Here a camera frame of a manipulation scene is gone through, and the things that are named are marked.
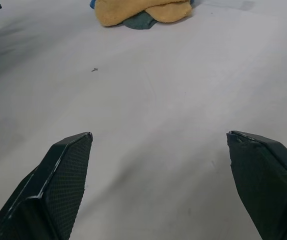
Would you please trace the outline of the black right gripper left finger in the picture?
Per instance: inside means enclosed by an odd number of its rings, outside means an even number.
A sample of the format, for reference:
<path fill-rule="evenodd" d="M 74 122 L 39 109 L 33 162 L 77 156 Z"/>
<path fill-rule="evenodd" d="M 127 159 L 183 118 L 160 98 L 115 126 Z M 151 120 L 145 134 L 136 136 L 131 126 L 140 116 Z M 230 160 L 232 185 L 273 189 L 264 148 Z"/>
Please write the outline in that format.
<path fill-rule="evenodd" d="M 85 192 L 91 132 L 54 143 L 0 210 L 0 240 L 68 240 Z"/>

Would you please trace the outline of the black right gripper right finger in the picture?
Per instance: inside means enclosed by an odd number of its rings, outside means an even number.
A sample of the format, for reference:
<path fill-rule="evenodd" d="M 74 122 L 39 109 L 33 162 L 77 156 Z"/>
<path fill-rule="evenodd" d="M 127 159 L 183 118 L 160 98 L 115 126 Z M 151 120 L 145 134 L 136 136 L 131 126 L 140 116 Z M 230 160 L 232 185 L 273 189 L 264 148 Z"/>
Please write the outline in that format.
<path fill-rule="evenodd" d="M 238 195 L 263 240 L 287 240 L 287 148 L 260 135 L 226 134 Z"/>

